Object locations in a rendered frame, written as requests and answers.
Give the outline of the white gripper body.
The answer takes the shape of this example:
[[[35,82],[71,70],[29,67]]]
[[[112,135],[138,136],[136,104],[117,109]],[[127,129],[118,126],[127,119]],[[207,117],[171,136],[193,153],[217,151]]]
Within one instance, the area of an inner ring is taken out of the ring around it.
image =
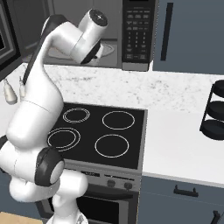
[[[102,52],[103,52],[103,44],[100,44],[100,48],[96,53],[96,55],[93,57],[93,60],[98,60],[102,56]]]

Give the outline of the glass microwave turntable plate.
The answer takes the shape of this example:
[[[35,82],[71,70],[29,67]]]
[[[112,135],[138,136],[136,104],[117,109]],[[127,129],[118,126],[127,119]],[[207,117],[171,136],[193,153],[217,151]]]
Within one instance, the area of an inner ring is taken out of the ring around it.
[[[109,56],[111,53],[114,52],[115,46],[103,43],[103,52],[102,52],[102,57]],[[64,53],[60,52],[56,48],[51,48],[48,52],[48,56],[55,58],[55,59],[62,59],[62,60],[70,60],[69,56],[66,56]]]

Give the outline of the black microwave oven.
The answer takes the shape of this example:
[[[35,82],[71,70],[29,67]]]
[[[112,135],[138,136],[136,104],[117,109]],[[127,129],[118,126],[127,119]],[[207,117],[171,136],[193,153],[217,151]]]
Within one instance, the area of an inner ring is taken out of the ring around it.
[[[23,61],[30,60],[49,16],[62,14],[77,25],[88,10],[97,9],[108,19],[101,43],[115,46],[113,53],[100,59],[99,66],[147,71],[151,62],[155,4],[156,0],[15,0]]]

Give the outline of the black microwave door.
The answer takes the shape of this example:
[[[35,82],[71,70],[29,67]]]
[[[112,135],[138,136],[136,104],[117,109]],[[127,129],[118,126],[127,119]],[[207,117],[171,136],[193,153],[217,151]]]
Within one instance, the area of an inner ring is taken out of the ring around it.
[[[13,0],[0,0],[0,82],[22,64]]]

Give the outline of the blue-grey tall cabinet door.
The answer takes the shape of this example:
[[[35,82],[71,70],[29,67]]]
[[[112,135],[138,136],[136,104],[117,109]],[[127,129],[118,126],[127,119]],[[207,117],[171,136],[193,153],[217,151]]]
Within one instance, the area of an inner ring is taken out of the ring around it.
[[[173,11],[166,61],[161,61],[167,3]],[[159,0],[153,69],[224,75],[224,0]]]

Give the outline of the blue-grey base cabinet door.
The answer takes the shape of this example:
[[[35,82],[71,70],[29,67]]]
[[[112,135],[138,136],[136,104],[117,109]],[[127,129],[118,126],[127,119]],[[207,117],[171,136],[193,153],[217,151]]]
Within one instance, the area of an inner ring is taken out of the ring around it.
[[[213,211],[221,213],[222,223],[224,206],[154,206],[138,208],[137,224],[211,224],[214,217]]]

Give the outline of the small pale shaker bottle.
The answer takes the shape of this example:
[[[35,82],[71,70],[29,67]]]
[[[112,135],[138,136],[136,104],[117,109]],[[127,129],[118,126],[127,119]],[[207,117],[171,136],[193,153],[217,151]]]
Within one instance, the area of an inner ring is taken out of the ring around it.
[[[21,76],[19,76],[19,95],[20,100],[22,101],[25,98],[25,84],[23,83]]]

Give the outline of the black glass hob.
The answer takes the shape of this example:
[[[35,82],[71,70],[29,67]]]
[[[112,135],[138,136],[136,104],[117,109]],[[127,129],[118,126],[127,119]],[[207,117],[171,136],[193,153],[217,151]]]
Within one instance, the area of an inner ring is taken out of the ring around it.
[[[135,170],[146,111],[66,102],[47,142],[69,160]]]

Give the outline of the blue-grey drawer front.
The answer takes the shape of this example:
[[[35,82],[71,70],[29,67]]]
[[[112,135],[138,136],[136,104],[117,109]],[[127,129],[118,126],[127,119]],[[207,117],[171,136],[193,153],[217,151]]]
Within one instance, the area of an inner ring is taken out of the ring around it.
[[[173,193],[175,185],[179,189],[191,191],[194,187],[199,193],[198,198]],[[221,206],[224,207],[224,188],[186,183],[154,177],[142,177],[139,206],[141,208],[165,206]]]

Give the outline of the steel oven front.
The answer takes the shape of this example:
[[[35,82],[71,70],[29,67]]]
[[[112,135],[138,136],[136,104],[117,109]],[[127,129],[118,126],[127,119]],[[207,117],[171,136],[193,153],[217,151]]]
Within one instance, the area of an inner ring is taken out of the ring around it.
[[[130,182],[132,188],[129,191],[138,193],[134,199],[108,200],[85,195],[78,198],[78,207],[89,224],[136,224],[142,168],[137,159],[105,157],[96,163],[67,159],[66,168],[85,174],[88,186],[108,187],[107,182],[111,179],[115,186],[110,188],[126,190],[124,184]]]

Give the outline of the blue-grey base cabinet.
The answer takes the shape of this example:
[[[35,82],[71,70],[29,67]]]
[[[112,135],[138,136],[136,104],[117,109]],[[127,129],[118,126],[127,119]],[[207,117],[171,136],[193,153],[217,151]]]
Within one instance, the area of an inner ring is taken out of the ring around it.
[[[0,170],[0,211],[39,219],[40,215],[34,203],[15,201],[9,191],[11,176]]]

